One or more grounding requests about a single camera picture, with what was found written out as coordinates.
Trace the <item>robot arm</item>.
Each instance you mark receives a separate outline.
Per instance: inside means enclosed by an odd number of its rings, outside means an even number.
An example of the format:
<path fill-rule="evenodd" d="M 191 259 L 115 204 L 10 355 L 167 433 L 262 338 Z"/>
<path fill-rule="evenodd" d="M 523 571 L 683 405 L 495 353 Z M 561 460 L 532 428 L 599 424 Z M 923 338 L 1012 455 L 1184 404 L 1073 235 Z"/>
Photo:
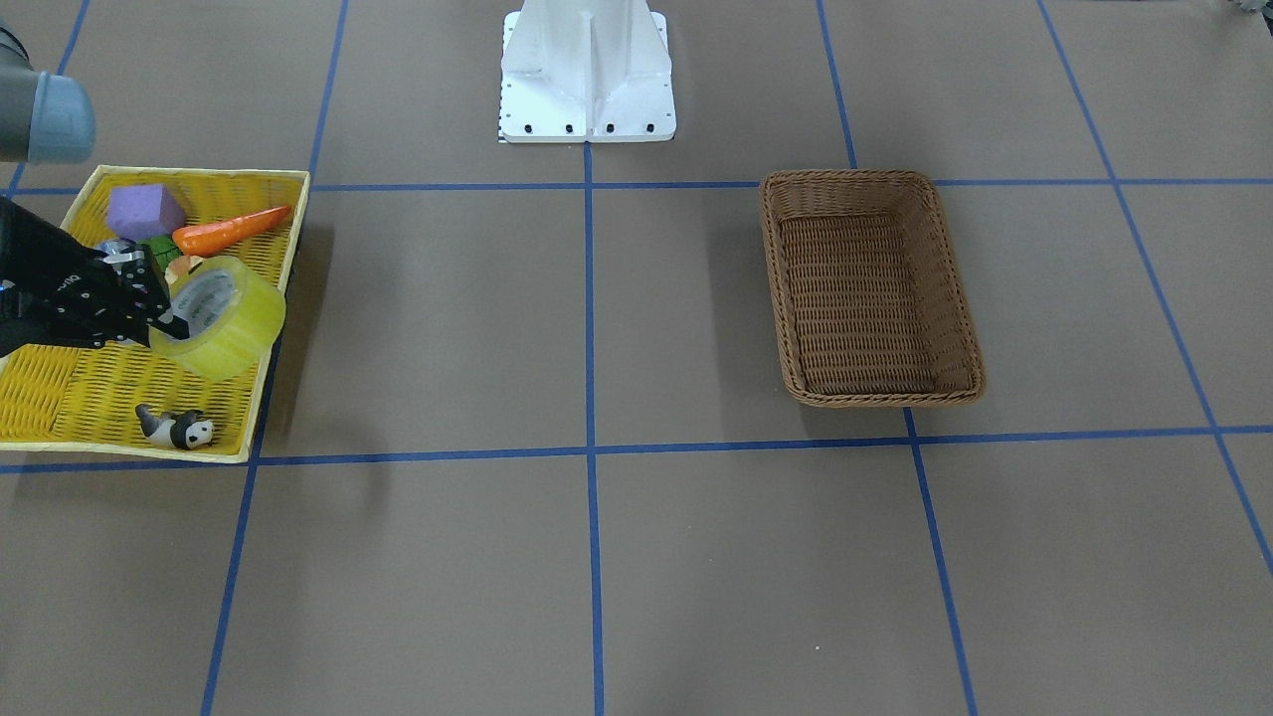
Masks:
<path fill-rule="evenodd" d="M 3 161 L 79 163 L 90 158 L 90 96 L 70 76 L 39 73 L 9 24 L 1 29 Z M 190 336 L 150 248 L 109 254 L 9 197 L 1 200 L 3 354 L 22 347 L 150 347 L 151 334 Z"/>

